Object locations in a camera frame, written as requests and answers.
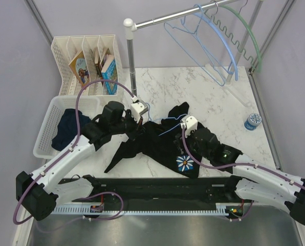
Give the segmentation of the black t-shirt with daisy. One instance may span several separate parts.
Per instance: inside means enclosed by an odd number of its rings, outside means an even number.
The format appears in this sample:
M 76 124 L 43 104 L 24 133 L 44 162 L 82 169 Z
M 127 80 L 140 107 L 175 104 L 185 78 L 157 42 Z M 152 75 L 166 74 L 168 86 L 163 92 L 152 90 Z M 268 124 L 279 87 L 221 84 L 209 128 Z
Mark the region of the black t-shirt with daisy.
M 151 135 L 143 128 L 142 130 L 142 134 L 135 140 L 121 142 L 110 164 L 104 170 L 105 173 L 111 171 L 121 160 L 134 158 L 142 153 L 178 174 L 190 179 L 198 178 L 200 166 L 184 150 L 180 126 L 162 136 Z

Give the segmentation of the light blue wire hanger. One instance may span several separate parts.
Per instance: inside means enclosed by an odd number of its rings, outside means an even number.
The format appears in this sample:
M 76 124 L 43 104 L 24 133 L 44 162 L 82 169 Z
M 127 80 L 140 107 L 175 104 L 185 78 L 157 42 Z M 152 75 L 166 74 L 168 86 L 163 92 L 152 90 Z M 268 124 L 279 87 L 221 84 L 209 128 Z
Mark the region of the light blue wire hanger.
M 143 129 L 146 133 L 156 136 L 162 136 L 168 134 L 169 132 L 178 129 L 180 126 L 180 121 L 182 118 L 187 116 L 189 110 L 188 102 L 183 102 L 180 105 L 174 106 L 169 112 L 168 116 L 165 118 L 158 118 L 152 120 L 150 117 L 151 106 L 148 104 L 148 119 L 144 125 Z

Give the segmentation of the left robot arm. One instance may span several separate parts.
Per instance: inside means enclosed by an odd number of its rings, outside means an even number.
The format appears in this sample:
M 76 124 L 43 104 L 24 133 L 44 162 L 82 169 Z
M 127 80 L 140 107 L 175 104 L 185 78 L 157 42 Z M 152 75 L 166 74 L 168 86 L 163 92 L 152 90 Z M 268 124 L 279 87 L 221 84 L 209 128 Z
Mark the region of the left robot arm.
M 64 184 L 60 181 L 81 161 L 108 143 L 113 135 L 126 134 L 128 138 L 135 138 L 147 111 L 147 104 L 137 99 L 129 109 L 120 102 L 108 102 L 102 113 L 83 126 L 80 133 L 53 159 L 30 174 L 22 171 L 17 175 L 17 207 L 24 207 L 32 218 L 41 221 L 58 205 L 82 198 L 97 201 L 101 189 L 88 177 Z

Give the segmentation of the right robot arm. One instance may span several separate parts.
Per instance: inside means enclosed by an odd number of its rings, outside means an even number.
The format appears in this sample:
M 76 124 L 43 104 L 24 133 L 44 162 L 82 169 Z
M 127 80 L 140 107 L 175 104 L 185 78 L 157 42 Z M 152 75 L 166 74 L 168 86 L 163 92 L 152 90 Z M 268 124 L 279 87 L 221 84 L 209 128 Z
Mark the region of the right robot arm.
M 177 139 L 182 143 L 188 164 L 230 174 L 223 188 L 227 201 L 238 198 L 261 202 L 288 213 L 305 226 L 305 177 L 272 169 L 242 151 L 220 143 L 207 128 L 189 129 L 180 125 Z

